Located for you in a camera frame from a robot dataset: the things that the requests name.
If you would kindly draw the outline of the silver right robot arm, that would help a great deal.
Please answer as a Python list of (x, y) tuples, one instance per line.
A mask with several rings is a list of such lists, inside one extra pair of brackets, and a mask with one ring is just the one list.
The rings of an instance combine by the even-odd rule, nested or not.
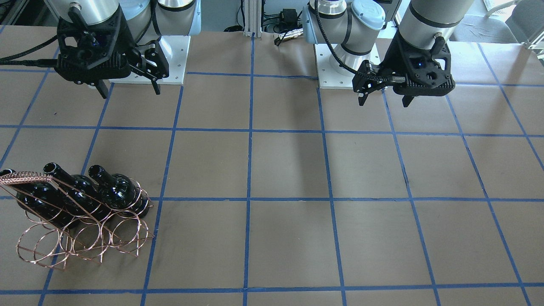
[(190, 39), (201, 31), (200, 0), (48, 0), (58, 18), (53, 68), (107, 98), (106, 81), (182, 85)]

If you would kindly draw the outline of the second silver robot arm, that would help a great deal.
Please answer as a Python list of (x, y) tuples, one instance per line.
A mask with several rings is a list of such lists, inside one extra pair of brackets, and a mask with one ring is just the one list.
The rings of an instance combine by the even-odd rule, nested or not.
[(363, 106), (385, 87), (408, 107), (419, 96), (445, 96), (456, 86), (447, 42), (471, 0), (412, 0), (379, 64), (369, 60), (386, 12), (373, 0), (311, 0), (302, 10), (308, 43), (324, 44), (338, 72), (352, 78)]

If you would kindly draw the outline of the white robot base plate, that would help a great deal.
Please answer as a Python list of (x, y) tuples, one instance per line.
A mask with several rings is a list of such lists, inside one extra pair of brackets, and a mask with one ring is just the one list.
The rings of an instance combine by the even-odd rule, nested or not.
[(158, 85), (183, 85), (191, 36), (162, 36), (141, 53), (143, 72), (156, 73)]

